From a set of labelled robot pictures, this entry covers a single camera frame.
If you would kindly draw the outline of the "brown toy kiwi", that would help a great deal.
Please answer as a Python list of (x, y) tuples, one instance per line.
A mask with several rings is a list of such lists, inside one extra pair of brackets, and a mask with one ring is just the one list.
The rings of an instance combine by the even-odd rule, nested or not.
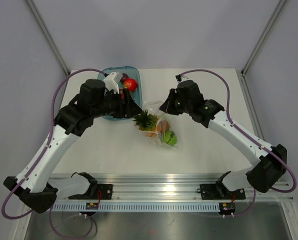
[(170, 130), (170, 124), (167, 120), (161, 120), (156, 126), (156, 131), (160, 134), (164, 134), (169, 130)]

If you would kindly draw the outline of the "orange spiky toy fruit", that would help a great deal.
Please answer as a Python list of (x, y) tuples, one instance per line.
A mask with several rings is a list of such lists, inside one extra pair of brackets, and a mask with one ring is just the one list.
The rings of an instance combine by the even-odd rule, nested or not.
[(147, 109), (133, 117), (134, 125), (149, 138), (154, 138), (157, 135), (156, 126), (158, 120), (159, 117), (149, 113)]

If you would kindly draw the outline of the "clear zip top bag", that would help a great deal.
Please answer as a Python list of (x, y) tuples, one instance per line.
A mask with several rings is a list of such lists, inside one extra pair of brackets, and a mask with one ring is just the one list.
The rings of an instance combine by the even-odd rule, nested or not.
[(147, 102), (142, 113), (134, 117), (134, 126), (157, 147), (178, 149), (180, 140), (167, 114), (160, 110), (162, 104), (162, 101)]

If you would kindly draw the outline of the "green toy watermelon ball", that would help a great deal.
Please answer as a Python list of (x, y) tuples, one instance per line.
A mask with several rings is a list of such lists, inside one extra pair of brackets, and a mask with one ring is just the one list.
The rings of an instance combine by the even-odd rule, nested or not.
[(174, 131), (169, 130), (164, 133), (162, 142), (173, 147), (178, 143), (178, 138)]

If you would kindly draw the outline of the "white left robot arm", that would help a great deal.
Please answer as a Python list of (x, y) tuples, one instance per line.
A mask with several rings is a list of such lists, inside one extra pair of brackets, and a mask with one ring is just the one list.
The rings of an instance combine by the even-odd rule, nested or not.
[(127, 88), (114, 91), (102, 80), (86, 80), (79, 93), (51, 119), (46, 143), (26, 168), (4, 180), (9, 195), (16, 195), (38, 214), (49, 210), (57, 199), (99, 198), (98, 181), (86, 172), (60, 180), (50, 180), (50, 175), (67, 150), (93, 125), (94, 119), (103, 116), (130, 119), (141, 112)]

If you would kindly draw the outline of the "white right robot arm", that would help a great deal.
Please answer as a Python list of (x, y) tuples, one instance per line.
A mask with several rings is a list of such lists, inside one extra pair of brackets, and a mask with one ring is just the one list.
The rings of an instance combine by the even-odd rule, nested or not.
[(215, 183), (219, 197), (228, 198), (234, 191), (254, 188), (266, 193), (286, 173), (287, 150), (281, 144), (273, 146), (244, 130), (228, 117), (222, 105), (204, 99), (198, 85), (185, 80), (172, 88), (159, 108), (169, 115), (188, 114), (193, 121), (219, 134), (238, 149), (251, 167), (224, 173)]

